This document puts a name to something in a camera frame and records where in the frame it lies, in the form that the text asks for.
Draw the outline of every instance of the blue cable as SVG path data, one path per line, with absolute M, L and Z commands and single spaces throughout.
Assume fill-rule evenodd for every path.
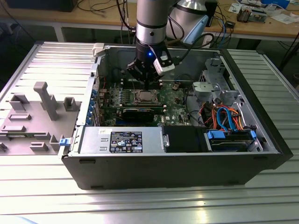
M 220 20 L 220 22 L 222 23 L 222 25 L 223 25 L 223 36 L 222 36 L 222 39 L 221 39 L 221 42 L 220 42 L 220 45 L 219 45 L 219 47 L 218 48 L 221 48 L 221 45 L 223 44 L 223 40 L 224 40 L 224 37 L 225 37 L 225 33 L 226 33 L 226 28 L 225 28 L 225 25 L 224 25 L 224 22 L 223 22 L 223 20 L 222 19 L 219 19 L 219 18 L 217 18 L 218 20 Z
M 220 111 L 221 111 L 221 110 L 226 110 L 226 113 L 228 114 L 228 122 L 229 122 L 229 126 L 230 126 L 230 128 L 231 128 L 232 130 L 236 130 L 236 127 L 235 127 L 235 125 L 234 125 L 234 123 L 233 123 L 233 121 L 232 121 L 232 116 L 231 116 L 229 110 L 228 110 L 227 108 L 225 108 L 225 107 L 221 107 L 221 108 L 218 109 L 218 111 L 217 111 L 217 123 L 218 123 L 218 124 L 220 125 L 220 127 L 222 127 L 226 132 L 228 131 L 228 129 L 227 129 L 225 126 L 223 126 L 222 123 L 220 122 Z

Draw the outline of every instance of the workbench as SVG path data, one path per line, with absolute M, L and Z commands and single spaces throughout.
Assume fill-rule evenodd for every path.
M 90 0 L 91 4 L 106 2 L 106 0 Z M 240 23 L 236 20 L 236 14 L 228 12 L 229 5 L 235 2 L 234 0 L 219 0 L 220 7 L 227 20 L 235 22 L 234 32 L 232 37 L 240 39 L 258 39 L 258 40 L 273 40 L 273 41 L 292 41 L 299 30 L 298 23 L 283 24 L 272 18 L 267 18 L 266 23 L 248 22 Z M 99 5 L 99 8 L 106 8 L 115 5 L 115 1 L 107 4 Z M 89 28 L 89 29 L 110 29 L 120 30 L 121 20 L 117 7 L 112 7 L 105 10 L 104 13 L 98 15 L 92 12 L 83 11 L 79 8 L 74 8 L 71 13 L 33 10 L 33 9 L 10 9 L 5 3 L 6 8 L 11 15 L 21 24 L 51 26 L 54 28 L 57 40 L 65 42 L 65 37 L 62 31 L 64 27 L 71 28 Z M 88 0 L 83 1 L 80 6 L 84 9 L 89 9 Z M 129 18 L 130 26 L 136 25 L 136 3 L 129 3 Z M 292 4 L 288 10 L 299 10 L 299 6 Z M 15 23 L 6 12 L 0 7 L 0 19 L 2 23 Z M 213 20 L 211 27 L 205 28 L 205 32 L 219 34 L 221 27 L 217 20 Z

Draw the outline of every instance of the gray plastic panel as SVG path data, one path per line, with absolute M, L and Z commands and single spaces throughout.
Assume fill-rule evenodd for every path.
M 63 101 L 66 97 L 74 98 L 80 106 L 80 102 L 84 100 L 87 80 L 95 61 L 92 55 L 93 44 L 45 42 L 35 45 L 34 48 L 36 50 L 31 51 L 31 55 L 24 60 L 24 66 L 15 72 L 16 79 L 8 83 L 10 88 L 0 102 L 0 126 L 25 126 L 25 133 L 49 132 L 51 136 L 55 135 L 58 141 L 62 134 L 71 137 L 78 112 L 66 112 Z M 48 93 L 55 96 L 58 102 L 57 113 L 60 116 L 57 121 L 51 122 L 47 112 L 42 109 L 41 98 L 33 90 L 36 82 L 47 82 Z M 15 114 L 9 103 L 14 94 L 24 94 L 30 102 L 29 105 L 24 105 L 30 108 L 26 108 L 22 113 L 30 114 L 31 120 L 16 121 L 7 118 Z M 49 150 L 36 153 L 29 148 L 31 142 L 38 141 L 35 138 L 13 139 L 8 143 L 1 141 L 8 145 L 8 149 L 5 153 L 0 152 L 0 155 L 57 154 L 49 140 L 45 140 Z

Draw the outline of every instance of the warning label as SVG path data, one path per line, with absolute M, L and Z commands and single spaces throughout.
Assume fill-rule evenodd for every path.
M 142 153 L 142 132 L 111 132 L 111 153 Z

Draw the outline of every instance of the blue latch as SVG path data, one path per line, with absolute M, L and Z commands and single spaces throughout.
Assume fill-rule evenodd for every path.
M 72 138 L 61 139 L 59 141 L 60 146 L 70 146 Z
M 251 134 L 253 139 L 256 139 L 256 133 L 254 131 L 250 131 L 250 134 Z
M 207 137 L 209 139 L 225 139 L 225 134 L 223 131 L 209 131 Z

